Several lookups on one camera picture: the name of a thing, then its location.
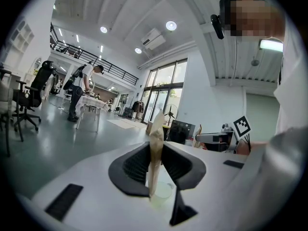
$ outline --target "door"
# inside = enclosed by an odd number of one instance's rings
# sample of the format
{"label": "door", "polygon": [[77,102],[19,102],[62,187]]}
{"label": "door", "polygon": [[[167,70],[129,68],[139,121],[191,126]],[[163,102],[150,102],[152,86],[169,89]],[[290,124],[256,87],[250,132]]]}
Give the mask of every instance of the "door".
{"label": "door", "polygon": [[154,121],[160,109],[164,110],[168,90],[153,90],[146,107],[143,122]]}

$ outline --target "backpack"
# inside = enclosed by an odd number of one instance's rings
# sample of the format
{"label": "backpack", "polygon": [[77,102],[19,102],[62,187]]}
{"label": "backpack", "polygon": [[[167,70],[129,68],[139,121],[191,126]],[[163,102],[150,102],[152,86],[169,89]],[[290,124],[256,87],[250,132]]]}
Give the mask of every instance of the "backpack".
{"label": "backpack", "polygon": [[63,90],[67,90],[69,89],[72,84],[74,83],[75,79],[77,77],[82,78],[82,70],[85,68],[85,66],[87,66],[86,64],[82,65],[81,67],[79,67],[70,77],[70,79],[66,82],[66,84],[63,86]]}

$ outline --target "standing fan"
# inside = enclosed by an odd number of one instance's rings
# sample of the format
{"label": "standing fan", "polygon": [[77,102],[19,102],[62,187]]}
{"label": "standing fan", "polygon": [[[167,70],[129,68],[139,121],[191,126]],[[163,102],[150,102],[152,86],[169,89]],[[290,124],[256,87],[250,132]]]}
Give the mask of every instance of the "standing fan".
{"label": "standing fan", "polygon": [[165,119],[165,121],[168,122],[168,126],[169,126],[171,118],[176,119],[178,117],[178,108],[177,108],[177,106],[175,106],[174,104],[168,104],[166,106],[164,116],[167,116],[167,115],[169,116],[169,120]]}

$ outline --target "ceiling light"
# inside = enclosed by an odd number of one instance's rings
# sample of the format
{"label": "ceiling light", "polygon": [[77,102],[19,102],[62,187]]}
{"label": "ceiling light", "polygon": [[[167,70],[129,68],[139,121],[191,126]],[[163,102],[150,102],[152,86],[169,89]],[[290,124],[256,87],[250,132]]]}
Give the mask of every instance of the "ceiling light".
{"label": "ceiling light", "polygon": [[170,31],[174,31],[175,29],[177,29],[177,24],[174,21],[168,21],[166,23],[166,28]]}
{"label": "ceiling light", "polygon": [[283,52],[283,43],[273,40],[262,39],[260,43],[260,48]]}
{"label": "ceiling light", "polygon": [[139,48],[136,48],[135,52],[138,53],[138,54],[141,54],[142,50],[140,50]]}
{"label": "ceiling light", "polygon": [[102,26],[102,27],[101,27],[101,32],[102,32],[102,33],[106,33],[106,32],[107,32],[107,28],[104,27],[104,26]]}

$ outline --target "shoe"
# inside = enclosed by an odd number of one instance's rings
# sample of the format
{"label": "shoe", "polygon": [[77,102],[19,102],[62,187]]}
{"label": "shoe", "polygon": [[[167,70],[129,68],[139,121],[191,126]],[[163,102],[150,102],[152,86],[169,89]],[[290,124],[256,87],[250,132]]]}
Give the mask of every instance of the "shoe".
{"label": "shoe", "polygon": [[70,118],[70,117],[69,117],[67,120],[68,120],[68,121],[71,121],[71,122],[77,122],[77,121],[78,121],[78,120],[76,120],[75,118]]}

